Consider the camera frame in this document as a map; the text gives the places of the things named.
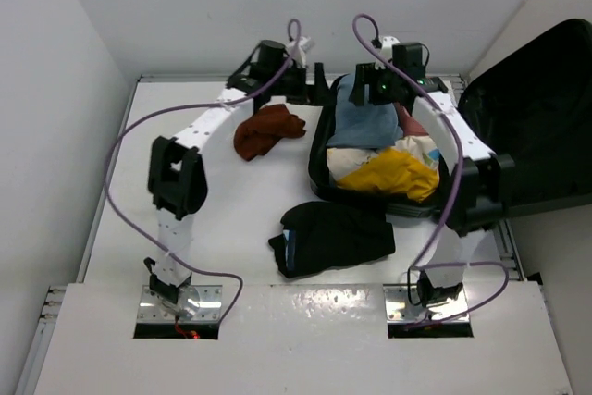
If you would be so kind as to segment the grey-blue towel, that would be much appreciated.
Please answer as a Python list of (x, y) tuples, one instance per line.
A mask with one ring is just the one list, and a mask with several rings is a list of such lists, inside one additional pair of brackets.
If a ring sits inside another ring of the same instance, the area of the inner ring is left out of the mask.
[(364, 105), (354, 105), (350, 101), (354, 81), (355, 76), (347, 74), (333, 82), (335, 129), (327, 148), (378, 150), (394, 146), (403, 137), (394, 104), (372, 105), (365, 94)]

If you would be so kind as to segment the pink cosmetic case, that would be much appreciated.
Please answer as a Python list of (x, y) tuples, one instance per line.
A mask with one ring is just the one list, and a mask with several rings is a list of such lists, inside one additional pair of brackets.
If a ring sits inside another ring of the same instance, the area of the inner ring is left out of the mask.
[(425, 137), (428, 135), (428, 132), (424, 129), (424, 127), (411, 116), (404, 106), (400, 105), (399, 103), (395, 103), (394, 107), (396, 109), (399, 126), (401, 127), (404, 137)]

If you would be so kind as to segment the rust brown towel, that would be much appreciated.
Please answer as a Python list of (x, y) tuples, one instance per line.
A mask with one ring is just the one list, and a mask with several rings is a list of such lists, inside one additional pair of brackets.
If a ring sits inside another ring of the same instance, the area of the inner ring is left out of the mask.
[(264, 106), (237, 127), (234, 149), (243, 160), (250, 162), (266, 155), (282, 139), (303, 137), (304, 127), (305, 121), (284, 104)]

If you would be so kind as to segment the yellow and white garment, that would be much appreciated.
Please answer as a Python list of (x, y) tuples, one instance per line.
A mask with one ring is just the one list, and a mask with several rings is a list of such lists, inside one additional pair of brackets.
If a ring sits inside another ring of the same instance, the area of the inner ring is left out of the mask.
[(344, 190), (401, 195), (421, 203), (438, 188), (440, 151), (428, 136), (407, 136), (380, 149), (328, 148), (327, 168)]

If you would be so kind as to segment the black garment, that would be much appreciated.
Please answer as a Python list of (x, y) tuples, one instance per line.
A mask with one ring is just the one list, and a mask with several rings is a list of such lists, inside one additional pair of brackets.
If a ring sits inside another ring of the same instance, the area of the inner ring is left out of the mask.
[(268, 245), (287, 279), (374, 262), (396, 251), (393, 227), (383, 214), (345, 204), (299, 204), (283, 215), (280, 225)]

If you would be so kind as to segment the black hard-shell suitcase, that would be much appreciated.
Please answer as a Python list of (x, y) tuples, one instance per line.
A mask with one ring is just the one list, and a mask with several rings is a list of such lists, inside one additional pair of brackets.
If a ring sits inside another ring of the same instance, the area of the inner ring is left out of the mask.
[(495, 155), (466, 160), (452, 228), (591, 201), (591, 25), (568, 19), (472, 81), (458, 110)]

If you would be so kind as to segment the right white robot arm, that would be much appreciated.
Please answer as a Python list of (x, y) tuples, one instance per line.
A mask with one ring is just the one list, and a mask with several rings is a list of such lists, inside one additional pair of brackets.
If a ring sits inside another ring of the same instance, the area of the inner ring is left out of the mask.
[(427, 77), (420, 43), (381, 36), (363, 46), (376, 61), (357, 65), (351, 101), (400, 103), (440, 153), (440, 188), (447, 198), (408, 269), (418, 275), (407, 286), (408, 299), (423, 307), (451, 302), (463, 292), (466, 269), (482, 265), (474, 259), (477, 246), (507, 213), (514, 163), (476, 136), (441, 79)]

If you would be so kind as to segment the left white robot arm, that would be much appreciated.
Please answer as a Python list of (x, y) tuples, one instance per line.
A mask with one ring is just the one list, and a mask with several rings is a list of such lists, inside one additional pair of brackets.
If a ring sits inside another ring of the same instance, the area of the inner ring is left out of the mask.
[(187, 263), (192, 226), (208, 194), (204, 150), (229, 132), (232, 119), (251, 117), (274, 96), (295, 105), (312, 104), (318, 95), (306, 81), (306, 57), (313, 46), (309, 37), (288, 43), (262, 40), (200, 117), (172, 137), (154, 140), (148, 192), (156, 208), (161, 252), (144, 263), (150, 290), (167, 305), (179, 308), (191, 285)]

